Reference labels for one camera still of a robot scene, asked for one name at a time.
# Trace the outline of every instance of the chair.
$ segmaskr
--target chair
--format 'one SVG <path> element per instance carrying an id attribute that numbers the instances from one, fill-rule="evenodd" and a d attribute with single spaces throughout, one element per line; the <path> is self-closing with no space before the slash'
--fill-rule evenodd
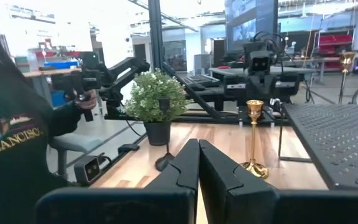
<path id="1" fill-rule="evenodd" d="M 102 143 L 100 139 L 75 133 L 54 137 L 49 146 L 58 152 L 57 174 L 67 179 L 67 151 L 88 153 Z"/>

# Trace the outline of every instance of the screen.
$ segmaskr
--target screen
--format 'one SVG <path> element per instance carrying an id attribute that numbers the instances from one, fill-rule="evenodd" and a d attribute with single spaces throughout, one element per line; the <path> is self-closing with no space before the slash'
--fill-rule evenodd
<path id="1" fill-rule="evenodd" d="M 226 49 L 242 44 L 259 31 L 277 31 L 277 0 L 226 0 Z"/>

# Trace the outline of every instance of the keyboard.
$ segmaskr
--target keyboard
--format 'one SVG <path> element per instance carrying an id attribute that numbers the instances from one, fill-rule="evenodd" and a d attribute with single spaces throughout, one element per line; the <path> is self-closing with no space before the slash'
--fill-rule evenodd
<path id="1" fill-rule="evenodd" d="M 185 77 L 183 81 L 185 81 L 185 83 L 188 85 L 197 83 L 205 87 L 217 87 L 221 84 L 221 81 L 217 78 L 209 77 L 206 75 L 193 75 L 190 77 Z"/>

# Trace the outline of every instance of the brass candle holder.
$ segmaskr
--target brass candle holder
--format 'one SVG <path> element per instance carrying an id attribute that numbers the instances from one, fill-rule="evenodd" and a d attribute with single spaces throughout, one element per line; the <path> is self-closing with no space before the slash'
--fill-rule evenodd
<path id="1" fill-rule="evenodd" d="M 341 54 L 340 60 L 341 60 L 341 65 L 342 65 L 342 82 L 341 82 L 341 90 L 339 90 L 338 104 L 342 104 L 346 76 L 349 74 L 349 69 L 350 69 L 351 65 L 353 64 L 354 56 L 356 56 L 355 52 L 344 52 Z"/>
<path id="2" fill-rule="evenodd" d="M 246 170 L 254 174 L 256 177 L 266 178 L 268 176 L 268 170 L 262 164 L 256 163 L 255 160 L 255 148 L 256 148 L 256 124 L 257 119 L 262 114 L 263 101 L 249 100 L 247 101 L 248 116 L 251 118 L 252 135 L 251 135 L 251 155 L 249 162 L 240 164 Z"/>

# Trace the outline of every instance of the green plant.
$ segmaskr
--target green plant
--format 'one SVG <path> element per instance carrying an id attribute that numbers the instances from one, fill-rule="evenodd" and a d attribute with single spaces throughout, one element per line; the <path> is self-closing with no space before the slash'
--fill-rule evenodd
<path id="1" fill-rule="evenodd" d="M 134 78 L 131 99 L 125 102 L 125 112 L 145 122 L 171 121 L 184 113 L 187 104 L 184 87 L 175 79 L 157 69 L 155 72 L 142 72 Z M 160 110 L 158 98 L 170 98 L 170 109 L 166 114 Z"/>

